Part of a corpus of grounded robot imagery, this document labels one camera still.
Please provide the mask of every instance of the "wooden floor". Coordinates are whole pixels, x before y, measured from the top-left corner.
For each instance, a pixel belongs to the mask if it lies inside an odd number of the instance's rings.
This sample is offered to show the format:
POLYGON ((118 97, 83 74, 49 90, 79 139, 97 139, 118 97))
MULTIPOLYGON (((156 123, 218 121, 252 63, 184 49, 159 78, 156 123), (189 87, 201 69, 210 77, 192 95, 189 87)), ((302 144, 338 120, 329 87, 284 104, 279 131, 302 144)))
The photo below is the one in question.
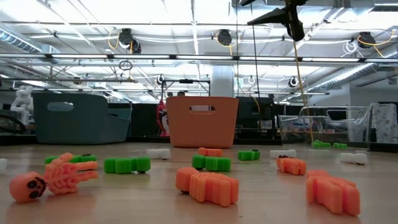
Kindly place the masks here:
POLYGON ((3 146, 0 158, 8 159, 7 173, 0 175, 0 223, 397 223, 398 155, 370 153, 368 166, 343 164, 339 151, 310 151, 299 146, 235 146, 224 150, 232 158, 232 171, 239 179, 239 201, 223 208, 198 203, 175 189, 175 172, 190 166, 197 149, 172 149, 170 161, 152 160, 147 174, 104 174, 103 159, 145 154, 146 149, 168 144, 124 143, 105 146, 3 146), (357 183, 362 214, 333 215, 321 205, 307 205, 305 177, 277 172, 272 149, 297 149, 307 169, 325 169, 330 174, 357 183), (239 150, 258 149, 261 160, 237 160, 239 150), (46 191, 40 201, 16 204, 8 192, 11 178, 30 170, 44 171, 44 158, 63 152, 91 153, 99 159, 99 179, 79 185, 76 194, 53 196, 46 191))

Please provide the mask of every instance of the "ceiling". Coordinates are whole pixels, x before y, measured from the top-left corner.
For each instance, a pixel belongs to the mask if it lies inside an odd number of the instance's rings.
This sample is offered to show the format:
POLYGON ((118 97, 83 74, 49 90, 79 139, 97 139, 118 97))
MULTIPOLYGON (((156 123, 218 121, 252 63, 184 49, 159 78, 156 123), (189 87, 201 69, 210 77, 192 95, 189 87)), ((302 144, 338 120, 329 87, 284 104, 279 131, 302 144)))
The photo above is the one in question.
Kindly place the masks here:
MULTIPOLYGON (((345 9, 329 18, 330 23, 322 21, 331 12, 333 1, 324 6, 300 7, 298 17, 303 22, 308 39, 298 43, 300 57, 368 57, 376 51, 370 49, 352 50, 347 41, 357 38, 359 32, 369 31, 377 42, 385 42, 393 34, 398 12, 378 12, 371 9, 345 9)), ((258 0, 255 7, 238 7, 230 0, 48 0, 51 9, 47 9, 38 0, 21 1, 0 0, 0 21, 14 32, 29 38, 29 41, 55 47, 62 54, 129 54, 129 51, 116 45, 118 32, 122 28, 131 28, 134 38, 142 47, 142 54, 173 55, 239 55, 239 56, 294 56, 293 42, 286 28, 280 24, 246 26, 253 20, 275 7, 265 5, 258 0), (220 29, 229 29, 234 46, 223 47, 215 40, 220 29)), ((392 38, 380 45, 379 50, 395 44, 392 38)), ((26 53, 3 41, 0 41, 0 53, 26 53)), ((14 60, 28 66, 40 74, 50 74, 50 67, 40 61, 14 60)), ((62 62, 76 62, 71 59, 62 62)), ((115 67, 72 66, 53 67, 57 78, 116 79, 130 76, 138 83, 107 83, 107 88, 132 90, 155 90, 155 79, 164 77, 178 80, 181 78, 210 79, 214 63, 178 63, 156 60, 132 60, 142 66, 135 66, 130 72, 122 72, 115 67)), ((261 91, 286 91, 290 89, 287 80, 297 76, 297 68, 291 65, 232 64, 243 91, 257 88, 250 84, 251 77, 259 77, 261 91)), ((305 86, 325 78, 341 67, 306 64, 300 66, 305 86)), ((52 83, 59 86, 63 83, 52 83)), ((89 88, 89 83, 75 85, 65 82, 64 87, 89 88)), ((176 83, 169 90, 204 90, 208 85, 187 85, 176 83)), ((206 93, 187 93, 188 95, 206 95, 206 93)), ((123 93, 124 96, 141 102, 158 102, 159 94, 123 93)))

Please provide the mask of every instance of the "white figure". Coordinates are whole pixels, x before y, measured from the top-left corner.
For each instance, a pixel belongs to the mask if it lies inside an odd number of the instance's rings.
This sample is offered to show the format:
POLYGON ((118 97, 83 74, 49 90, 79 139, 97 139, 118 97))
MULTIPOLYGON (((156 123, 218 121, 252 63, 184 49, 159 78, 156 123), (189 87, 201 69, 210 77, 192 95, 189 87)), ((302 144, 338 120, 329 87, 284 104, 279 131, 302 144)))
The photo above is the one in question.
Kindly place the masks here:
POLYGON ((30 94, 33 92, 31 86, 20 86, 17 90, 17 97, 12 102, 11 110, 21 114, 21 122, 24 125, 29 124, 29 114, 33 111, 33 98, 30 94))
POLYGON ((151 159, 170 159, 170 149, 147 149, 147 156, 151 159))
POLYGON ((7 169, 7 159, 0 159, 0 174, 5 174, 7 169))
POLYGON ((290 149, 290 150, 271 150, 271 159, 278 159, 279 156, 289 156, 290 158, 296 158, 297 153, 296 150, 290 149))
POLYGON ((341 153, 340 160, 342 162, 350 162, 357 165, 365 165, 368 163, 368 157, 363 153, 341 153))

